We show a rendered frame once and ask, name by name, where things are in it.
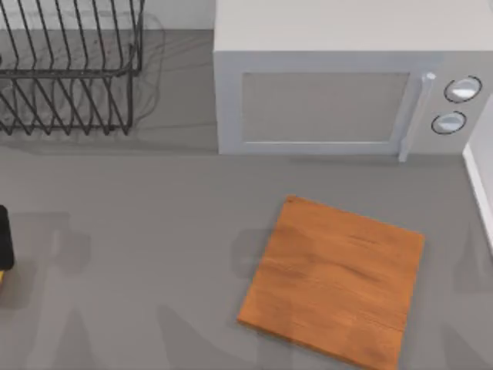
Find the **microwave oven door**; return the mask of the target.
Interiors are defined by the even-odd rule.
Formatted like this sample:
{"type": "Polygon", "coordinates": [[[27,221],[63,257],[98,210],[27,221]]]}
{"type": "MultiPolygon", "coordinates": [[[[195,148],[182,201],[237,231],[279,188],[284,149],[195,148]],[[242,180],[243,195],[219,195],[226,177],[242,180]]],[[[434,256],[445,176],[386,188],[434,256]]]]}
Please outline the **microwave oven door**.
{"type": "Polygon", "coordinates": [[[216,50],[219,152],[396,155],[436,65],[428,52],[216,50]]]}

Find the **orange wooden cutting board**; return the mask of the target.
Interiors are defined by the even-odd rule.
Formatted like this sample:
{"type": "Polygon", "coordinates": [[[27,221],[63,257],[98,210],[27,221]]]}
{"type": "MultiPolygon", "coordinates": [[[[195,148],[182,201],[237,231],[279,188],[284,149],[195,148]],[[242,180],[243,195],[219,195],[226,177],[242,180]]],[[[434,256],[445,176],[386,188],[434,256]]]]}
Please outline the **orange wooden cutting board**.
{"type": "Polygon", "coordinates": [[[396,370],[423,235],[294,195],[237,320],[368,370],[396,370]]]}

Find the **large microwave knob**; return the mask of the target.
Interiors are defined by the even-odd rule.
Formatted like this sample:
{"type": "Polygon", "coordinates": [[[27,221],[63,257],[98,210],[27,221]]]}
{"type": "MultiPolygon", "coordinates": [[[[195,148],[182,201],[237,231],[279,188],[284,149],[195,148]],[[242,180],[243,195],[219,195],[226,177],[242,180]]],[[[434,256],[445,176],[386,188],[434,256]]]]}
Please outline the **large microwave knob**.
{"type": "Polygon", "coordinates": [[[476,76],[467,76],[450,81],[444,89],[444,97],[451,103],[465,103],[475,98],[481,90],[481,80],[476,76]]]}

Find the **pale microwave oven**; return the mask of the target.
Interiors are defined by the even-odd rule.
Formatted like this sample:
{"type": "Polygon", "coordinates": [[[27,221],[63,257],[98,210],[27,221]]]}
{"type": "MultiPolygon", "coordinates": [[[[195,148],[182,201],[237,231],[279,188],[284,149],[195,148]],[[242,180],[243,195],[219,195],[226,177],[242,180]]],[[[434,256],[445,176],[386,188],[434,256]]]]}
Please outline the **pale microwave oven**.
{"type": "Polygon", "coordinates": [[[436,80],[408,157],[459,155],[493,96],[493,0],[217,0],[216,50],[428,52],[436,80]],[[481,92],[447,101],[447,84],[467,76],[481,92]],[[453,111],[465,126],[436,134],[433,119],[453,111]]]}

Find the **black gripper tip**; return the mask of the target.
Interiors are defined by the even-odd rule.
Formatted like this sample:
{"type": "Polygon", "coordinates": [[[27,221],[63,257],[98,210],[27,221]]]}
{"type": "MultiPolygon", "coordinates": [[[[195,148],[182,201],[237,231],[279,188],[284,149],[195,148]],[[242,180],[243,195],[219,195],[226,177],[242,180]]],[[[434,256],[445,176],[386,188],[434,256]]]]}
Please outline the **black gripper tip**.
{"type": "Polygon", "coordinates": [[[15,265],[15,253],[8,210],[0,205],[0,271],[10,271],[15,265]]]}

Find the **small microwave knob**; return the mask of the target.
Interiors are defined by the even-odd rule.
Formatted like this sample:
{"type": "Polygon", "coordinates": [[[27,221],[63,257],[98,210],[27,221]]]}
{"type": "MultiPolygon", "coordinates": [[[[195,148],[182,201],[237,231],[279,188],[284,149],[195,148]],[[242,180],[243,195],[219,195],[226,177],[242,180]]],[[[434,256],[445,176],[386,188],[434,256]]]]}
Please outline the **small microwave knob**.
{"type": "Polygon", "coordinates": [[[459,132],[466,123],[467,117],[464,113],[453,111],[436,116],[431,123],[431,129],[438,135],[451,135],[459,132]]]}

